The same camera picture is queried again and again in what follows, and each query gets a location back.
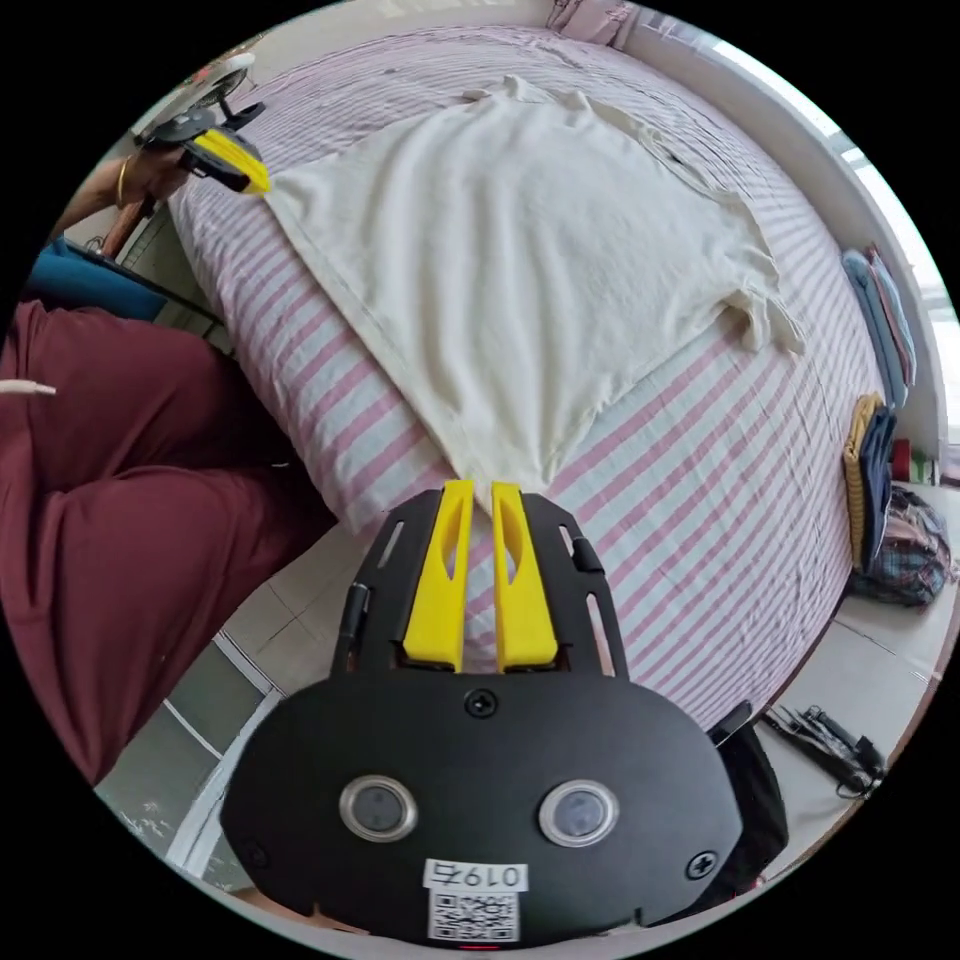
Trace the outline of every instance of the plaid bag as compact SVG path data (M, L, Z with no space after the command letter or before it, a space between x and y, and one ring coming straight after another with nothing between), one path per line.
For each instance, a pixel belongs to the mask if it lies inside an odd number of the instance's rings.
M925 607L958 578L943 517L911 490L894 486L887 523L869 570L851 574L851 593L882 603Z

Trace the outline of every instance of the bracelet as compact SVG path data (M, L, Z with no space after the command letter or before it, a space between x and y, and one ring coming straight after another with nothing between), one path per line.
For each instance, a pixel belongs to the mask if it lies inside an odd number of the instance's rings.
M130 158L127 157L126 160L120 165L120 173L117 175L117 209L123 209L123 177L127 172L127 164L130 162Z

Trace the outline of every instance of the folded towel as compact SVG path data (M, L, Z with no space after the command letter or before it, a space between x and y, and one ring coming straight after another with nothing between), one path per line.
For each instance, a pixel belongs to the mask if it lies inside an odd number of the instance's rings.
M847 510L850 514L850 550L853 554L853 565L857 569L860 568L865 523L863 480L860 476L860 449L874 413L882 406L883 397L879 393L870 393L860 397L853 408L853 422L850 425L850 434L843 448L843 471L847 482Z
M865 573L880 552L886 528L887 507L893 481L890 478L890 451L896 415L887 407L874 411L860 446L860 476L863 480L863 548L860 566Z
M893 335L897 353L903 367L904 380L907 386L914 386L917 382L917 353L913 345L913 336L910 333L910 324L903 312L903 303L900 300L900 291L894 283L887 265L880 259L880 252L876 247L867 250L867 259L879 295L880 305Z
M877 366L883 380L886 401L891 408L900 408L907 400L911 370L904 368L893 329L898 330L898 337L903 341L904 331L906 331L906 336L909 336L909 327L905 319L902 326L897 324L896 321L891 324L884 310L885 298L889 301L889 307L893 311L894 303L900 303L899 296L896 300L891 299L890 291L879 280L879 272L859 250L848 250L841 257L841 263L853 286L854 293L860 303L860 309L863 311L864 322L873 343ZM905 343L903 350L907 357L907 368L909 368L909 352L906 351Z

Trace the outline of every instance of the drawstring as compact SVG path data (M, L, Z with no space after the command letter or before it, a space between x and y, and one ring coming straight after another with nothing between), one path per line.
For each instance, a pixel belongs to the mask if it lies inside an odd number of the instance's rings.
M55 387L48 387L34 380L0 380L0 393L42 393L53 396L56 392Z

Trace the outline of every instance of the striped bedsheet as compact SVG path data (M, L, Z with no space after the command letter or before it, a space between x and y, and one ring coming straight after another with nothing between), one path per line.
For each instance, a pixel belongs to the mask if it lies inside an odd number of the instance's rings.
M268 109L245 132L278 171L510 73L649 118L715 183L738 189L807 336L804 358L751 354L722 318L597 420L550 491L605 564L633 680L706 728L778 689L850 572L840 452L856 398L881 384L839 251L810 204L684 88L546 30L433 29L325 56L248 97ZM369 540L383 511L451 478L264 203L197 181L173 216L244 370L350 530ZM482 516L471 567L465 659L487 670L493 577Z

